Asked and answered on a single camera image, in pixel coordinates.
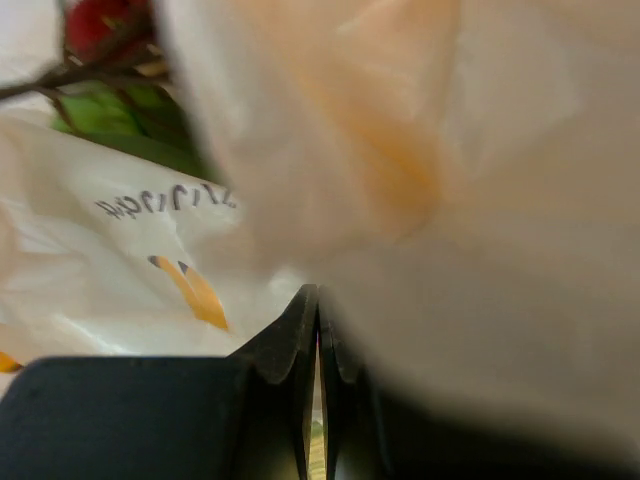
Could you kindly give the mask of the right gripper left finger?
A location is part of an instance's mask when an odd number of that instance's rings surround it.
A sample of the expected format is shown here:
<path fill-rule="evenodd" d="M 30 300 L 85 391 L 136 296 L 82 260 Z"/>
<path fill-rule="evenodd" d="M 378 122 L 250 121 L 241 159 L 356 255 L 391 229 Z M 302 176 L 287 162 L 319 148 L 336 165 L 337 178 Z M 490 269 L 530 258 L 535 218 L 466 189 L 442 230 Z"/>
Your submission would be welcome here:
<path fill-rule="evenodd" d="M 1 401 L 5 479 L 304 479 L 318 290 L 226 357 L 50 357 Z"/>

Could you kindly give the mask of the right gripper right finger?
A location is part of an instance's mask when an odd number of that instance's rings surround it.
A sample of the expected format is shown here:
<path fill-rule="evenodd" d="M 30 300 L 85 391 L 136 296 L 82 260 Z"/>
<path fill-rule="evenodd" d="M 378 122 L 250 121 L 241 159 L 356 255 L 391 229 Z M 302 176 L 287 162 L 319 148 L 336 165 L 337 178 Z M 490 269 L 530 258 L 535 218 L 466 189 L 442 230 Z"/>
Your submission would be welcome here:
<path fill-rule="evenodd" d="M 329 479 L 391 479 L 371 379 L 343 338 L 339 319 L 333 299 L 322 287 L 317 324 L 326 475 Z"/>

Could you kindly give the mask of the translucent plastic bag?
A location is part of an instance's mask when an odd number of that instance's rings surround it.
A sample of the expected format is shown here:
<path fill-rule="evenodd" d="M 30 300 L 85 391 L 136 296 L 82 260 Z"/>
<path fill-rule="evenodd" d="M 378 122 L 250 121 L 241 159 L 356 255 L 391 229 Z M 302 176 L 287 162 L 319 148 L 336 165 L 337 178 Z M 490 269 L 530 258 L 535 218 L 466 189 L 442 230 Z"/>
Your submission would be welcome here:
<path fill-rule="evenodd" d="M 206 174 L 1 107 L 1 347 L 228 354 L 304 283 L 386 385 L 639 446 L 635 1 L 160 1 Z"/>

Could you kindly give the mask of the red fake fruit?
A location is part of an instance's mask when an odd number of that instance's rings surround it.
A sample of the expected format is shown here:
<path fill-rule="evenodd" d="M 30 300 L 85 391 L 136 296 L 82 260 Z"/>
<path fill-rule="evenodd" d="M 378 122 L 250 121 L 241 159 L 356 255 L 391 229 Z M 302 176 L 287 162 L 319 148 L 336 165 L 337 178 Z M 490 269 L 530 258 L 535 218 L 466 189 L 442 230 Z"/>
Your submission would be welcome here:
<path fill-rule="evenodd" d="M 33 79 L 3 85 L 1 99 L 28 93 L 56 99 L 71 86 L 90 82 L 114 88 L 167 84 L 157 6 L 156 1 L 61 2 L 61 59 Z"/>

